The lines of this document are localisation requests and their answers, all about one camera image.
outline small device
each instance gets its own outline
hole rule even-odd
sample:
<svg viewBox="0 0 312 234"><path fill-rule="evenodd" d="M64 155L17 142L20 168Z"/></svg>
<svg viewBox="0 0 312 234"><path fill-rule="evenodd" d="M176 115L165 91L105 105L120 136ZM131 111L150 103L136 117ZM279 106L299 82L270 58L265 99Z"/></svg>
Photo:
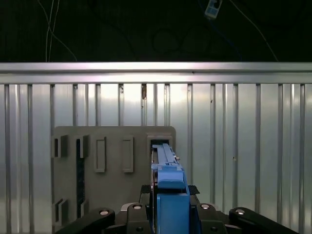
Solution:
<svg viewBox="0 0 312 234"><path fill-rule="evenodd" d="M208 3L208 6L205 10L205 15L206 17L210 18L210 19L216 19L220 7L222 5L222 0L210 0Z"/></svg>

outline metal panel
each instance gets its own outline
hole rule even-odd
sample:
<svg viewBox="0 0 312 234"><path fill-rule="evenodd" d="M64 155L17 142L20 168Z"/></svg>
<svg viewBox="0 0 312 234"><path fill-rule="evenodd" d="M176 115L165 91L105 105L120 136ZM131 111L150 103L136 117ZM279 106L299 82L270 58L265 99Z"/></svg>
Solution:
<svg viewBox="0 0 312 234"><path fill-rule="evenodd" d="M291 85L283 85L282 224L291 227Z"/></svg>
<svg viewBox="0 0 312 234"><path fill-rule="evenodd" d="M72 126L77 124L77 115L74 113L73 87L71 84L56 84L54 89L55 127Z"/></svg>
<svg viewBox="0 0 312 234"><path fill-rule="evenodd" d="M88 126L96 125L96 104L96 86L95 84L88 84Z"/></svg>
<svg viewBox="0 0 312 234"><path fill-rule="evenodd" d="M236 157L237 157L237 86L224 85L224 197L223 210L227 213L236 206Z"/></svg>
<svg viewBox="0 0 312 234"><path fill-rule="evenodd" d="M290 227L299 231L300 85L291 85Z"/></svg>
<svg viewBox="0 0 312 234"><path fill-rule="evenodd" d="M238 86L237 204L255 208L256 85Z"/></svg>
<svg viewBox="0 0 312 234"><path fill-rule="evenodd" d="M312 233L312 85L305 87L304 233Z"/></svg>
<svg viewBox="0 0 312 234"><path fill-rule="evenodd" d="M156 103L157 103L156 84L147 84L146 91L144 92L142 94L142 99L143 101L147 102L146 125L155 126L156 125Z"/></svg>
<svg viewBox="0 0 312 234"><path fill-rule="evenodd" d="M191 180L188 168L188 109L187 84L170 85L170 125L178 133L176 135L176 154L187 173L187 180Z"/></svg>
<svg viewBox="0 0 312 234"><path fill-rule="evenodd" d="M157 126L165 125L165 85L157 84Z"/></svg>
<svg viewBox="0 0 312 234"><path fill-rule="evenodd" d="M261 85L260 213L277 220L278 85Z"/></svg>
<svg viewBox="0 0 312 234"><path fill-rule="evenodd" d="M54 112L51 110L54 108L50 99L53 101L55 97L50 95L54 94L53 90L49 85L33 86L33 225L35 233L38 234L52 231L50 129L53 128L51 123L53 124Z"/></svg>
<svg viewBox="0 0 312 234"><path fill-rule="evenodd" d="M140 84L125 84L123 86L124 93L124 126L140 126L141 125L141 88Z"/></svg>
<svg viewBox="0 0 312 234"><path fill-rule="evenodd" d="M311 72L308 63L1 64L0 233L52 232L55 126L171 125L201 202L311 234Z"/></svg>
<svg viewBox="0 0 312 234"><path fill-rule="evenodd" d="M224 205L224 95L223 84L215 85L215 204Z"/></svg>
<svg viewBox="0 0 312 234"><path fill-rule="evenodd" d="M101 85L100 108L101 126L118 126L118 84Z"/></svg>
<svg viewBox="0 0 312 234"><path fill-rule="evenodd" d="M210 84L193 85L193 182L210 202Z"/></svg>
<svg viewBox="0 0 312 234"><path fill-rule="evenodd" d="M6 233L6 165L4 85L0 85L0 233Z"/></svg>
<svg viewBox="0 0 312 234"><path fill-rule="evenodd" d="M120 83L120 84L142 84L142 83L166 83L166 84L179 84L179 83L217 83L217 84L276 84L276 83L312 83L310 73L299 72L268 72L263 73L250 72L250 73L130 73L113 72L111 74L97 74L92 73L88 75L81 75L77 72L73 74L14 74L14 76L5 76L1 74L0 70L0 84L85 84L85 83Z"/></svg>

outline blue plastic part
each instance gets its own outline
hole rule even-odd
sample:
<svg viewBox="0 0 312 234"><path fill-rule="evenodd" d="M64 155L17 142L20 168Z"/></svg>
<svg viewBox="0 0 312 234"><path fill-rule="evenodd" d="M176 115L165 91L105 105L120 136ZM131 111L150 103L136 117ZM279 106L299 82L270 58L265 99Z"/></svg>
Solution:
<svg viewBox="0 0 312 234"><path fill-rule="evenodd" d="M188 194L157 195L157 233L189 234L190 196Z"/></svg>
<svg viewBox="0 0 312 234"><path fill-rule="evenodd" d="M176 154L168 144L153 145L158 154L158 188L184 189L183 168L176 160Z"/></svg>
<svg viewBox="0 0 312 234"><path fill-rule="evenodd" d="M153 145L157 150L157 170L159 189L179 189L184 193L157 194L157 233L190 233L190 191L184 169L176 160L176 154L168 144Z"/></svg>

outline dark slot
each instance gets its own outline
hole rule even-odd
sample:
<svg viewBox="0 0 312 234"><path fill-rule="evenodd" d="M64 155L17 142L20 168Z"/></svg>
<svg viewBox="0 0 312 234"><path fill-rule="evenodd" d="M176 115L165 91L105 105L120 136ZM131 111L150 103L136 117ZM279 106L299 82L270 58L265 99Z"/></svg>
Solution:
<svg viewBox="0 0 312 234"><path fill-rule="evenodd" d="M151 140L151 147L153 145L162 145L162 144L168 144L169 145L169 140Z"/></svg>
<svg viewBox="0 0 312 234"><path fill-rule="evenodd" d="M59 221L59 205L60 203L63 201L63 199L61 199L60 201L58 201L56 204L55 204L55 222L58 222Z"/></svg>
<svg viewBox="0 0 312 234"><path fill-rule="evenodd" d="M59 140L57 138L54 139L54 157L59 156Z"/></svg>
<svg viewBox="0 0 312 234"><path fill-rule="evenodd" d="M76 194L77 218L81 217L81 205L85 200L84 190L84 159L80 157L80 139L76 139Z"/></svg>

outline vertical ridge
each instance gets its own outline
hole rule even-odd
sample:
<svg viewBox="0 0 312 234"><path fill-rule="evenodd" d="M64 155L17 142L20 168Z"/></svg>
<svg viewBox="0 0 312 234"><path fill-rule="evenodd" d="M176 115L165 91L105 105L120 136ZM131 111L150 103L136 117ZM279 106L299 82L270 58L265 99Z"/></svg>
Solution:
<svg viewBox="0 0 312 234"><path fill-rule="evenodd" d="M170 126L170 85L165 84L165 93L164 93L164 109L165 109L165 126Z"/></svg>
<svg viewBox="0 0 312 234"><path fill-rule="evenodd" d="M85 101L85 107L84 107L84 112L85 112L85 126L89 126L89 84L85 84L84 86L85 89L85 96L84 96L84 101Z"/></svg>
<svg viewBox="0 0 312 234"><path fill-rule="evenodd" d="M96 126L101 125L101 86L100 84L96 84Z"/></svg>
<svg viewBox="0 0 312 234"><path fill-rule="evenodd" d="M300 86L299 233L304 233L305 86Z"/></svg>
<svg viewBox="0 0 312 234"><path fill-rule="evenodd" d="M215 203L215 85L211 85L210 200Z"/></svg>
<svg viewBox="0 0 312 234"><path fill-rule="evenodd" d="M141 88L141 126L147 126L147 87L142 84Z"/></svg>
<svg viewBox="0 0 312 234"><path fill-rule="evenodd" d="M28 121L28 183L29 183L29 232L35 232L34 225L34 160L33 160L33 86L27 86Z"/></svg>
<svg viewBox="0 0 312 234"><path fill-rule="evenodd" d="M233 163L233 207L238 206L238 85L233 86L233 102L234 102L234 163Z"/></svg>
<svg viewBox="0 0 312 234"><path fill-rule="evenodd" d="M5 214L6 233L12 233L11 226L11 146L10 146L10 91L9 85L4 86L5 105Z"/></svg>
<svg viewBox="0 0 312 234"><path fill-rule="evenodd" d="M17 232L23 232L22 216L22 160L21 160L21 116L20 116L20 85L15 85L15 125L16 125L16 167L17 167Z"/></svg>
<svg viewBox="0 0 312 234"><path fill-rule="evenodd" d="M193 184L193 86L188 85L187 93L187 109L188 109L188 175L189 184Z"/></svg>
<svg viewBox="0 0 312 234"><path fill-rule="evenodd" d="M50 138L52 138L54 134L54 127L55 127L55 85L50 85ZM50 163L51 163L51 204L53 204L54 201L54 174L53 174L53 160L50 156ZM55 232L55 227L52 225L52 233Z"/></svg>
<svg viewBox="0 0 312 234"><path fill-rule="evenodd" d="M118 124L119 124L119 126L123 126L123 124L124 124L124 92L123 92L123 84L119 85Z"/></svg>
<svg viewBox="0 0 312 234"><path fill-rule="evenodd" d="M256 121L255 121L255 200L254 210L260 213L260 124L261 124L261 85L256 86Z"/></svg>
<svg viewBox="0 0 312 234"><path fill-rule="evenodd" d="M78 102L77 102L78 85L73 84L73 125L78 126Z"/></svg>
<svg viewBox="0 0 312 234"><path fill-rule="evenodd" d="M223 174L223 179L222 179L222 212L226 213L225 211L225 186L226 186L226 146L227 146L227 139L226 139L226 132L227 132L227 85L222 84L222 108L223 108L223 115L222 115L222 124L223 124L223 131L221 133L222 135L222 141L223 141L223 146L222 146L222 174Z"/></svg>
<svg viewBox="0 0 312 234"><path fill-rule="evenodd" d="M154 125L158 123L158 96L157 96L158 85L154 84Z"/></svg>
<svg viewBox="0 0 312 234"><path fill-rule="evenodd" d="M278 168L277 168L277 222L282 223L283 185L283 85L278 86Z"/></svg>

